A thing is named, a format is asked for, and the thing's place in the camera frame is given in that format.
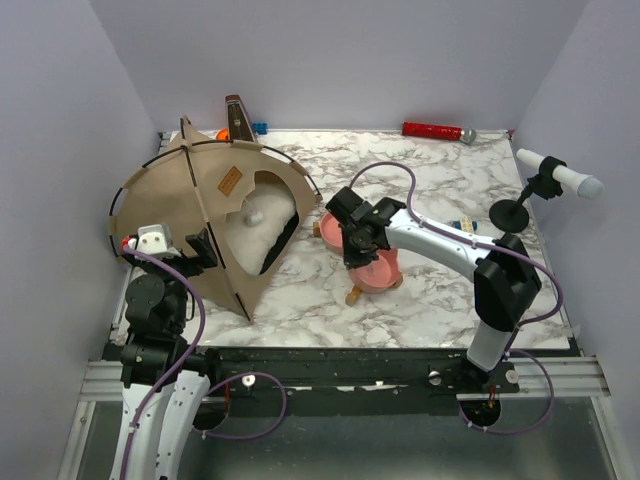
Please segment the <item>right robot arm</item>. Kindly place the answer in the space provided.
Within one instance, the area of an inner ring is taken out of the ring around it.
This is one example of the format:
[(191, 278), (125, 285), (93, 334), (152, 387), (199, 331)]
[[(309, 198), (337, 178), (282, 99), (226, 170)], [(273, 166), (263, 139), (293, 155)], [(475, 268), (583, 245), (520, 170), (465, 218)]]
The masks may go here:
[(460, 367), (460, 379), (474, 392), (493, 384), (495, 367), (541, 289), (521, 240), (509, 233), (492, 239), (429, 223), (401, 201), (384, 197), (372, 205), (349, 187), (339, 190), (326, 209), (340, 226), (347, 268), (365, 267), (381, 251), (396, 248), (439, 263), (473, 283), (480, 323)]

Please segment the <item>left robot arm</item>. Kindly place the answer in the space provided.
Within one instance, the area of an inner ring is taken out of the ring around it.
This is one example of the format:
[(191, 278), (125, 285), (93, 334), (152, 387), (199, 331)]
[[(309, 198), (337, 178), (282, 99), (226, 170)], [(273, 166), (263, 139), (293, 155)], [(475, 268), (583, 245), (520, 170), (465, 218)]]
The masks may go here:
[(217, 266), (206, 230), (186, 238), (194, 254), (174, 247), (164, 224), (139, 228), (122, 256), (142, 275), (125, 291), (128, 336), (121, 352), (122, 419), (113, 479), (174, 479), (204, 395), (222, 380), (213, 353), (199, 354), (182, 333), (202, 298), (190, 278)]

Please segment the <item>white fluffy pillow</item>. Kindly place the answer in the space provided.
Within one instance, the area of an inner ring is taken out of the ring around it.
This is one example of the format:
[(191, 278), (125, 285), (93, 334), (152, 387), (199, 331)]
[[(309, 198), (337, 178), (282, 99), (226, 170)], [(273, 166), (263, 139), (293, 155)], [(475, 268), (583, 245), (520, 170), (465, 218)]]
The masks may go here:
[(287, 226), (295, 226), (294, 197), (283, 183), (257, 183), (241, 209), (226, 215), (226, 241), (240, 266), (259, 275)]

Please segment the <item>pink cat-ear pet bowl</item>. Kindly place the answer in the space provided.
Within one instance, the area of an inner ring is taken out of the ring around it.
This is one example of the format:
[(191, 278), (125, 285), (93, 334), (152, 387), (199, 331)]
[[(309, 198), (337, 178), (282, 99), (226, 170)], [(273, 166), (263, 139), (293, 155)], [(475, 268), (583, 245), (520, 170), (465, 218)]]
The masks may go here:
[(325, 246), (332, 252), (343, 252), (342, 231), (339, 222), (331, 214), (326, 213), (319, 222), (320, 236)]

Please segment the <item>wooden stand frame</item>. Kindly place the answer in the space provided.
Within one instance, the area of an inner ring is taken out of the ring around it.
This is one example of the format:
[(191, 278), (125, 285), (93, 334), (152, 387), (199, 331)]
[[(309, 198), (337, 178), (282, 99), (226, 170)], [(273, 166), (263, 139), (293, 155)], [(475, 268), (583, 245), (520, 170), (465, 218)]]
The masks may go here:
[[(313, 222), (313, 235), (315, 237), (321, 238), (320, 232), (319, 232), (319, 222), (320, 222), (320, 220)], [(354, 284), (353, 284), (353, 288), (351, 289), (351, 291), (345, 297), (345, 303), (348, 306), (353, 306), (357, 302), (358, 298), (360, 297), (360, 295), (362, 293), (366, 293), (366, 292), (362, 292), (358, 287), (355, 287)]]

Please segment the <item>tan pet tent fabric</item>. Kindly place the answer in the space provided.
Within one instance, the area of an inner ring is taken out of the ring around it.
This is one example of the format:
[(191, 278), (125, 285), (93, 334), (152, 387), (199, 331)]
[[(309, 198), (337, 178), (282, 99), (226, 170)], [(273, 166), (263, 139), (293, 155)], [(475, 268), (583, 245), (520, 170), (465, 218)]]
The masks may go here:
[(284, 254), (267, 268), (248, 273), (234, 255), (227, 217), (240, 211), (260, 184), (286, 187), (293, 195), (293, 218), (304, 221), (322, 195), (307, 170), (279, 150), (249, 141), (218, 141), (199, 132), (187, 117), (160, 155), (143, 164), (118, 190), (109, 211), (113, 253), (124, 237), (145, 225), (166, 224), (176, 247), (188, 250), (186, 236), (207, 230), (217, 267), (196, 279), (200, 294), (220, 307), (251, 319)]

